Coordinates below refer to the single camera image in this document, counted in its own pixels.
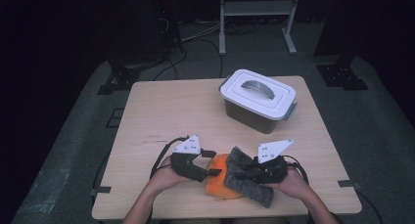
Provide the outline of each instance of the metal shelf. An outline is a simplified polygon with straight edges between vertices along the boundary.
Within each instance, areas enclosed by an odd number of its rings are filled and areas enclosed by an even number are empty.
[[[286,27],[282,28],[282,33],[290,54],[295,55],[297,53],[297,49],[294,45],[293,39],[291,38],[290,31],[298,1],[299,0],[225,2],[225,0],[220,0],[219,54],[226,54],[225,17],[288,15],[288,22]]]
[[[225,2],[224,16],[289,15],[293,1]]]

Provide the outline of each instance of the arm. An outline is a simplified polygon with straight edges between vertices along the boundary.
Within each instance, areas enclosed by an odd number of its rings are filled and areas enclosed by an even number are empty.
[[[146,223],[152,211],[153,203],[162,191],[172,188],[181,182],[190,181],[188,178],[177,175],[169,165],[170,157],[167,157],[128,211],[122,221],[123,224]]]
[[[265,184],[264,186],[275,188],[289,197],[302,201],[316,224],[338,223],[326,204],[324,204],[320,197],[318,197],[308,184],[305,183],[295,168],[288,168],[288,175],[281,183]]]

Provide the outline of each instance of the white lid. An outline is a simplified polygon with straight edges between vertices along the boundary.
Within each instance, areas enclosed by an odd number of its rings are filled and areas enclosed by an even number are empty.
[[[223,98],[266,118],[284,118],[296,90],[284,83],[246,69],[236,70],[220,87]]]

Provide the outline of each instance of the orange object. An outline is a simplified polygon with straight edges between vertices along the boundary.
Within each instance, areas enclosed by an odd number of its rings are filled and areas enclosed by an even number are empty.
[[[242,194],[225,186],[225,177],[227,172],[226,159],[229,154],[221,154],[213,157],[207,165],[207,170],[211,168],[222,169],[217,176],[209,176],[207,178],[207,193],[216,196],[220,200],[231,200],[240,198]]]

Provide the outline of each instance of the wooden table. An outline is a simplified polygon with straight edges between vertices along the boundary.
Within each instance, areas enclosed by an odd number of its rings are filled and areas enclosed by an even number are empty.
[[[93,217],[122,219],[146,185],[162,148],[177,137],[194,134],[200,136],[203,149],[228,154],[238,146],[250,157],[257,155],[260,143],[293,139],[283,155],[300,161],[310,186],[329,209],[335,213],[359,212],[361,203],[356,192],[338,184],[348,176],[304,80],[300,76],[275,79],[296,89],[298,107],[288,121],[278,122],[271,134],[257,132],[226,115],[218,91],[223,79],[135,83],[101,183],[111,191],[98,194]],[[206,166],[208,158],[197,157],[195,164]],[[274,196],[270,208],[249,198],[219,201],[206,194],[205,182],[192,181],[161,193],[154,204],[153,218],[307,214],[300,201],[277,191]]]

